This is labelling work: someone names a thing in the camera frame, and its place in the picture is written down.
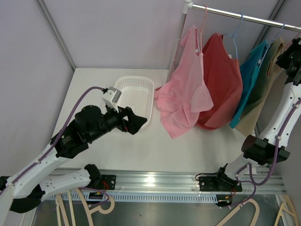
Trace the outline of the teal t-shirt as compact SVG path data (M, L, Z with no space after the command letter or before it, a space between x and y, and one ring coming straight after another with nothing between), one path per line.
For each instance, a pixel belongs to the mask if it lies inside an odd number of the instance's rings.
M265 56L265 52L267 49L268 49L268 42L264 40L259 45L257 45L254 49L252 49L248 59L240 66L243 91L237 109L235 111L235 115L233 116L230 122L230 127L232 129L235 128L239 123L239 120L247 104L251 91L255 86L259 74L262 58Z

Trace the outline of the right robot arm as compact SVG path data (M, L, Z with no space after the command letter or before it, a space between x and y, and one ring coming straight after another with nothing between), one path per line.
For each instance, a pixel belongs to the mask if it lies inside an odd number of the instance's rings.
M239 174L252 166L270 164L269 173L261 182L250 175L249 183L254 186L265 184L274 172L278 162L289 157L286 151L290 133L301 115L301 40L295 38L291 45L277 57L276 65L285 69L287 79L281 101L265 130L258 136L247 136L242 145L242 155L235 161L221 167L214 179L218 190L233 188Z

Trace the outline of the light pink t-shirt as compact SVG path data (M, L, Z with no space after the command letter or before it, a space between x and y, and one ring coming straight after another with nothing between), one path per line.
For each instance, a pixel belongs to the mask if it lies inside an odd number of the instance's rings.
M198 121L201 112L209 111L213 101L204 82L201 33L192 26L180 41L184 47L180 63L171 79L155 91L160 121L171 138L177 138Z

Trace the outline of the coral red t-shirt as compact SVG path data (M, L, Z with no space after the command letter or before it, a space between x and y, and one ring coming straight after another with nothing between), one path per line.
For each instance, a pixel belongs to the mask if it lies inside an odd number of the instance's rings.
M196 126L215 130L228 124L240 102L243 83L239 61L229 57L223 45L223 35L214 33L202 49L204 82L213 107L199 114Z

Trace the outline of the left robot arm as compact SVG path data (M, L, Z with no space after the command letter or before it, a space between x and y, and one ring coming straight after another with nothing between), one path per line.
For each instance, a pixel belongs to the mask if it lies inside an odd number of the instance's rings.
M135 115L129 107L120 107L118 111L108 108L106 114L94 105L84 107L62 133L51 139L29 170L0 178L0 215L8 211L28 212L48 197L69 189L100 189L102 175L94 164L57 179L47 177L113 129L134 135L146 122L147 118Z

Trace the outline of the beige t-shirt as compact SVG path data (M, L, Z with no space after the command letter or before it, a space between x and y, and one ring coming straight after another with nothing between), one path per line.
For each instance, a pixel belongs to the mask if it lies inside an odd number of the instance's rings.
M255 125L265 100L279 75L280 67L276 65L276 60L284 52L284 49L285 42L282 37L276 38L260 64L255 86L251 90L239 123L236 126L236 130L246 137L254 133Z

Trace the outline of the pink wire hanger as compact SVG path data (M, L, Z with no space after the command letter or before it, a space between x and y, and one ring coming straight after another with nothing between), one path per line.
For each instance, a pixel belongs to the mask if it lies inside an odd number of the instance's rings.
M203 49L203 31L204 31L204 27L205 27L205 24L206 24L206 18L207 18L207 5L205 4L204 5L205 7L205 15L203 17L203 21L202 21L202 24L201 24L201 27L200 27L200 52L202 53L202 49Z

